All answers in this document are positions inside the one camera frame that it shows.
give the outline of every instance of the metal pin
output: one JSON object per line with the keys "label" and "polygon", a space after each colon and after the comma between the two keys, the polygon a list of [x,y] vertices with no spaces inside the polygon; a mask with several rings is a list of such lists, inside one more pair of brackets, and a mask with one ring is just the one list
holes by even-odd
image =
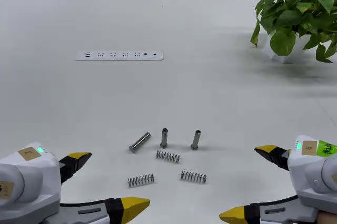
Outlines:
{"label": "metal pin", "polygon": [[198,149],[198,142],[199,142],[199,139],[200,139],[200,135],[201,135],[201,131],[197,130],[194,134],[194,139],[193,139],[193,142],[191,144],[191,149],[193,149],[193,150]]}
{"label": "metal pin", "polygon": [[144,143],[146,140],[150,138],[151,134],[147,132],[144,136],[142,136],[137,142],[135,142],[133,145],[129,146],[129,150],[131,150],[132,153],[135,153],[136,150]]}
{"label": "metal pin", "polygon": [[167,148],[167,132],[169,130],[167,128],[163,128],[162,131],[162,142],[160,143],[160,147],[162,147],[163,149]]}

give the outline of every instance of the metal spring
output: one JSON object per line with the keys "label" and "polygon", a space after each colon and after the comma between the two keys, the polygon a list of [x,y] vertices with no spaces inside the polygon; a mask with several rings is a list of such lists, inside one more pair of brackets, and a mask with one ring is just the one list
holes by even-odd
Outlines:
{"label": "metal spring", "polygon": [[142,176],[139,176],[139,177],[128,178],[127,182],[128,182],[129,187],[142,186],[142,185],[145,185],[145,184],[153,183],[154,182],[154,176],[153,176],[153,174],[148,174],[148,175],[142,175]]}
{"label": "metal spring", "polygon": [[206,178],[207,176],[204,174],[184,170],[181,171],[181,179],[184,180],[206,183]]}
{"label": "metal spring", "polygon": [[156,158],[171,161],[171,162],[175,162],[175,163],[178,163],[179,160],[180,160],[179,155],[164,152],[164,151],[160,151],[160,150],[157,150]]}

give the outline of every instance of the white table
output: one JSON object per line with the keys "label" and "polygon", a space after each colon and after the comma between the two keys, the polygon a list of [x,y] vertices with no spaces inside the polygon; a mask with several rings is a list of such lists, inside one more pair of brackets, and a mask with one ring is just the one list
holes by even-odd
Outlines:
{"label": "white table", "polygon": [[[299,134],[336,144],[337,72],[263,56],[249,42],[257,1],[0,0],[0,156],[33,141],[59,159],[91,151],[62,201],[151,199],[133,223],[221,223],[232,207],[293,195],[288,173],[253,148],[291,148]],[[75,61],[86,49],[165,59]],[[163,127],[179,165],[155,159]],[[130,153],[146,131],[152,139]],[[182,169],[207,184],[181,182]],[[156,184],[128,188],[149,172]]]}

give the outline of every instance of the white power strip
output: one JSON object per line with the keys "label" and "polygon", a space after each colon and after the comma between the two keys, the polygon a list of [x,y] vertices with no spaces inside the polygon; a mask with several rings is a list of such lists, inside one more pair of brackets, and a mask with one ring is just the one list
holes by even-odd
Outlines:
{"label": "white power strip", "polygon": [[163,60],[163,52],[143,51],[92,51],[87,50],[77,54],[76,60]]}

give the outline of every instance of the potted plant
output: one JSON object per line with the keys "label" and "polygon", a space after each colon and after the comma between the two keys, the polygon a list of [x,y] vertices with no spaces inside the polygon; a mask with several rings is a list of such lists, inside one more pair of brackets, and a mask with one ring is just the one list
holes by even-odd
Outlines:
{"label": "potted plant", "polygon": [[257,24],[251,43],[257,46],[261,25],[277,57],[289,57],[295,44],[307,37],[300,50],[317,46],[316,59],[332,63],[329,57],[337,47],[337,0],[261,0],[255,10]]}

